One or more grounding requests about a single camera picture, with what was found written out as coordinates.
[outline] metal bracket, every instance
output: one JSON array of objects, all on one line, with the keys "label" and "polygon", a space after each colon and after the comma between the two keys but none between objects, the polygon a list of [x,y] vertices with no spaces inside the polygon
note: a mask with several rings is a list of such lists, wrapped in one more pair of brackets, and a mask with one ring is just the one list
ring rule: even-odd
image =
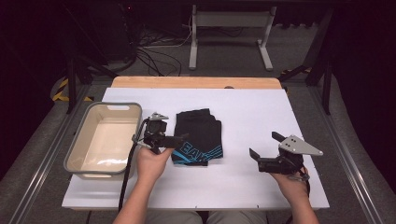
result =
[{"label": "metal bracket", "polygon": [[152,147],[151,147],[150,145],[144,143],[143,141],[139,141],[139,142],[137,142],[137,144],[138,144],[139,146],[141,146],[141,147],[147,147],[147,148],[149,148],[149,149],[152,149]]},{"label": "metal bracket", "polygon": [[169,118],[157,112],[152,113],[152,115],[149,117],[149,120],[162,120],[162,119],[169,119]]},{"label": "metal bracket", "polygon": [[305,154],[311,156],[323,156],[319,149],[307,144],[303,139],[291,135],[283,140],[279,147],[293,154]]}]

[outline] folded black cloth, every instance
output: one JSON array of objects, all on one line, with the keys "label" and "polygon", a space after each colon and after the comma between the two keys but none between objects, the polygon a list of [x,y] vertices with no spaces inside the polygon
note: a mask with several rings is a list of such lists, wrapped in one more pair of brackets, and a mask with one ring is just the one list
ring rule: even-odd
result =
[{"label": "folded black cloth", "polygon": [[175,136],[185,133],[189,134],[186,142],[172,154],[174,164],[207,165],[208,161],[223,157],[221,121],[209,109],[177,114]]}]

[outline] white plastic tub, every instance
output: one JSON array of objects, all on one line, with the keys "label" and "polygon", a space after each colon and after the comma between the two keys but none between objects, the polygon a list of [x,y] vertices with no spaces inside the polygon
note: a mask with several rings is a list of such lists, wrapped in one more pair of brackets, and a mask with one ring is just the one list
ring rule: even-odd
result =
[{"label": "white plastic tub", "polygon": [[142,108],[136,103],[90,105],[64,159],[64,169],[86,178],[123,179],[141,116]]}]

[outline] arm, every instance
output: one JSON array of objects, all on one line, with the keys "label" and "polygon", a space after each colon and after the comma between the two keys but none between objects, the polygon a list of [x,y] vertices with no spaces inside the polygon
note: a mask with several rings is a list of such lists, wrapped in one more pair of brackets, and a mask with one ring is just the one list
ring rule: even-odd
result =
[{"label": "arm", "polygon": [[165,164],[173,149],[167,148],[160,155],[142,147],[137,155],[137,181],[128,200],[114,220],[114,224],[145,222],[149,195],[155,182],[163,174]]},{"label": "arm", "polygon": [[318,218],[311,207],[305,182],[288,179],[286,175],[271,174],[288,200],[293,215],[293,223],[317,224]]}]

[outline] cable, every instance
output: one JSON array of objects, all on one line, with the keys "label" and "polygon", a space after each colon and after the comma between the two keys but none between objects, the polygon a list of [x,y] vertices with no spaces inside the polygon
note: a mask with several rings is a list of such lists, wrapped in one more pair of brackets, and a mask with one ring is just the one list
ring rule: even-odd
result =
[{"label": "cable", "polygon": [[153,61],[154,61],[154,62],[157,62],[157,63],[167,64],[167,65],[172,66],[172,67],[174,68],[174,69],[172,69],[170,72],[166,73],[165,76],[169,76],[171,73],[177,71],[177,68],[176,68],[173,64],[171,64],[171,63],[165,63],[165,62],[162,62],[162,61],[159,61],[159,60],[153,60]]},{"label": "cable", "polygon": [[[189,18],[189,29],[190,29],[190,32],[189,32],[189,34],[187,35],[187,37],[183,40],[183,42],[181,42],[180,44],[176,44],[176,45],[158,45],[158,46],[141,45],[141,47],[147,49],[147,48],[178,48],[178,47],[183,46],[183,45],[190,39],[191,34],[192,34],[192,29],[191,29],[191,18],[192,18],[192,15],[190,15],[190,18]],[[157,40],[157,41],[151,42],[150,44],[154,44],[154,43],[156,43],[156,42],[164,42],[164,41],[162,41],[161,39],[159,39],[159,40]]]},{"label": "cable", "polygon": [[162,39],[166,38],[166,35],[163,33],[158,33],[158,32],[154,32],[154,31],[150,31],[150,33],[147,33],[146,25],[143,24],[143,27],[144,27],[143,34],[140,36],[140,41],[138,42],[139,46],[146,47],[146,46],[149,46],[155,42],[159,42]]},{"label": "cable", "polygon": [[139,128],[139,131],[137,132],[137,135],[132,136],[132,139],[133,139],[134,143],[132,144],[131,150],[129,151],[128,160],[127,160],[126,166],[125,166],[125,173],[124,173],[124,177],[123,177],[123,181],[122,181],[122,187],[121,187],[121,193],[120,193],[119,211],[121,211],[122,206],[123,206],[123,199],[124,199],[124,196],[125,196],[126,185],[128,184],[129,173],[131,171],[132,157],[134,156],[134,150],[137,147],[136,139],[138,139],[140,137],[140,134],[142,133],[142,130],[143,130],[143,126],[148,121],[149,121],[149,119],[144,119],[142,121],[142,124],[140,125],[140,128]]},{"label": "cable", "polygon": [[89,224],[89,223],[90,223],[91,214],[92,214],[92,211],[90,211],[90,212],[88,213],[87,219],[85,219],[85,224]]},{"label": "cable", "polygon": [[[135,61],[136,61],[136,59],[133,59],[133,60],[129,61],[127,64],[125,64],[125,65],[123,65],[121,67],[113,68],[113,69],[107,68],[107,69],[112,71],[112,72],[114,72],[114,73],[122,72],[122,71],[126,70],[127,68],[131,67],[132,64],[134,64]],[[96,70],[94,68],[93,69],[89,68],[88,70],[94,75],[97,75],[97,76],[102,76],[103,75],[103,73],[99,72],[98,70]]]},{"label": "cable", "polygon": [[[149,61],[149,62],[153,62],[155,68],[151,66],[151,63],[146,63],[146,62],[139,56],[139,53],[144,53],[144,55],[148,57],[148,61]],[[158,69],[157,64],[154,62],[154,60],[151,58],[151,56],[149,56],[145,51],[139,49],[138,52],[137,52],[137,56],[136,56],[136,57],[137,57],[142,63],[145,63],[149,68],[151,68],[151,69],[153,69],[154,71],[156,71],[156,72],[158,73],[158,76],[164,77],[164,75],[163,75],[163,74],[160,72],[160,70]]]},{"label": "cable", "polygon": [[157,54],[164,55],[164,56],[166,56],[166,57],[169,57],[169,58],[171,58],[171,59],[177,61],[178,65],[179,65],[178,76],[180,77],[180,74],[181,74],[181,62],[180,62],[178,59],[176,59],[176,58],[170,56],[169,54],[165,54],[165,53],[153,51],[153,50],[150,50],[150,49],[145,49],[145,50],[150,51],[150,52],[152,52],[152,53],[157,53]]}]

